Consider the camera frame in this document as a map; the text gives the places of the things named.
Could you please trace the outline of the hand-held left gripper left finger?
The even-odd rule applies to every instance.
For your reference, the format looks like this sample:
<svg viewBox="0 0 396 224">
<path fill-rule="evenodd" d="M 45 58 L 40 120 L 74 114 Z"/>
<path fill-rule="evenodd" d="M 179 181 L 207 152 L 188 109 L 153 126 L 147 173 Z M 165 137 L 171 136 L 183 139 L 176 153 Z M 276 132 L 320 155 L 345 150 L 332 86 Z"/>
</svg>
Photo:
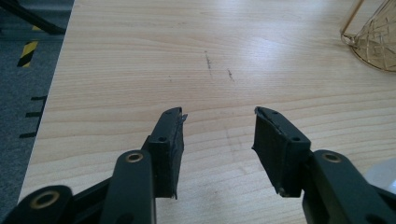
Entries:
<svg viewBox="0 0 396 224">
<path fill-rule="evenodd" d="M 151 157 L 156 198 L 177 198 L 186 118 L 181 107 L 164 111 L 142 147 Z"/>
</svg>

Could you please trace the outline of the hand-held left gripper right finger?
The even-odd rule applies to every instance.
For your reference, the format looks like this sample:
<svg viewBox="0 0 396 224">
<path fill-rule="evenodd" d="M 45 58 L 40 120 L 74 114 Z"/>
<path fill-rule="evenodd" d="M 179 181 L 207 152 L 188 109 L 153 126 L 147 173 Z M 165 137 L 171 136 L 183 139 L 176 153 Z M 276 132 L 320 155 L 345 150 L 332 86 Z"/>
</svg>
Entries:
<svg viewBox="0 0 396 224">
<path fill-rule="evenodd" d="M 311 154 L 311 141 L 281 113 L 255 108 L 256 124 L 252 149 L 281 197 L 299 197 L 301 165 Z"/>
</svg>

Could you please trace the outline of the white toothpaste tube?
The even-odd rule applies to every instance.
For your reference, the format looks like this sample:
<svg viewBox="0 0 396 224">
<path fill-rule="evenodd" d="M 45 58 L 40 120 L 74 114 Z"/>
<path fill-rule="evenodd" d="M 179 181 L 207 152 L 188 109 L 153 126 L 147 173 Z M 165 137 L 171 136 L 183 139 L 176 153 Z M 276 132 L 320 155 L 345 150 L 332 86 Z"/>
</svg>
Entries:
<svg viewBox="0 0 396 224">
<path fill-rule="evenodd" d="M 396 158 L 373 165 L 364 177 L 370 184 L 396 195 Z"/>
</svg>

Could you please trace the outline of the amber glass cup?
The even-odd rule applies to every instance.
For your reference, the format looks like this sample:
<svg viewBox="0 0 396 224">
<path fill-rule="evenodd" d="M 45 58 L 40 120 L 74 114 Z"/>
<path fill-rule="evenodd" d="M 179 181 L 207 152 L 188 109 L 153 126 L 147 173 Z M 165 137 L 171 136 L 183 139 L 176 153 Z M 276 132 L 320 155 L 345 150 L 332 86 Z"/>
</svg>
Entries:
<svg viewBox="0 0 396 224">
<path fill-rule="evenodd" d="M 356 34 L 347 28 L 359 12 L 364 0 L 355 0 L 340 28 L 340 37 L 357 58 L 372 67 L 396 73 L 396 0 L 384 0 L 373 16 Z"/>
</svg>

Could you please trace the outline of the yellow-black floor tape strip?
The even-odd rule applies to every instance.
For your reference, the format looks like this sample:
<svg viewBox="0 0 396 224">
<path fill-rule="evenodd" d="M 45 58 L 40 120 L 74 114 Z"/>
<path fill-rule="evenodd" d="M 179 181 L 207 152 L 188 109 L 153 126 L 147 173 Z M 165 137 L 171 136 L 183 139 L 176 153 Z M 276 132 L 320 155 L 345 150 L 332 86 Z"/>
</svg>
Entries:
<svg viewBox="0 0 396 224">
<path fill-rule="evenodd" d="M 19 58 L 17 64 L 18 67 L 30 66 L 30 62 L 32 61 L 37 45 L 38 45 L 37 41 L 29 41 L 25 43 L 21 53 L 21 57 Z"/>
</svg>

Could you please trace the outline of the black slanted stand brace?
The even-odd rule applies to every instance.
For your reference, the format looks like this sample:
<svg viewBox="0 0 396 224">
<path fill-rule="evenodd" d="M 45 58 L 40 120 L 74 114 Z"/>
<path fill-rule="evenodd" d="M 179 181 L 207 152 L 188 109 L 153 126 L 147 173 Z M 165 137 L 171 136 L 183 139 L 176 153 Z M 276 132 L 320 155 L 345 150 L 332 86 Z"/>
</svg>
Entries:
<svg viewBox="0 0 396 224">
<path fill-rule="evenodd" d="M 66 33 L 65 28 L 59 27 L 39 17 L 27 8 L 21 6 L 17 0 L 0 0 L 0 7 L 50 35 L 64 35 Z"/>
</svg>

